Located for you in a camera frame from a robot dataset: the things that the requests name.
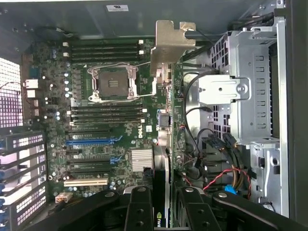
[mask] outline white connector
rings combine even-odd
[[[73,193],[62,192],[55,197],[55,202],[56,202],[56,204],[60,203],[61,201],[64,201],[65,203],[67,203],[72,197],[73,197]]]

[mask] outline metal bracket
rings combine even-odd
[[[205,104],[225,104],[249,98],[249,80],[229,75],[208,75],[199,79],[199,99]]]
[[[196,24],[180,22],[180,29],[175,30],[172,21],[156,22],[156,46],[151,50],[152,76],[156,76],[156,70],[161,64],[174,64],[184,51],[195,47],[196,40],[185,37],[185,32],[188,30],[195,31]]]

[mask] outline blue pcie slot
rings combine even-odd
[[[120,141],[123,136],[119,138],[109,138],[109,139],[89,139],[89,140],[69,140],[66,141],[66,145],[94,145],[94,144],[102,144],[102,145],[110,145],[114,144],[117,141]]]

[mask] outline cable connector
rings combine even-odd
[[[228,148],[234,148],[236,147],[236,139],[228,132],[224,133],[222,135],[223,140],[226,142],[226,145]]]

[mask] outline electronic component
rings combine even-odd
[[[143,172],[144,167],[153,166],[152,149],[132,149],[131,163],[133,172]]]
[[[65,180],[64,187],[79,187],[79,186],[95,186],[107,185],[108,178],[90,178],[90,179],[74,179]]]
[[[71,198],[73,197],[73,193],[71,192],[62,192],[59,195],[57,195],[55,197],[55,203],[58,204],[61,201],[64,201],[65,203],[67,203]]]
[[[169,113],[161,113],[158,114],[158,126],[160,128],[168,128],[170,125],[170,116]]]

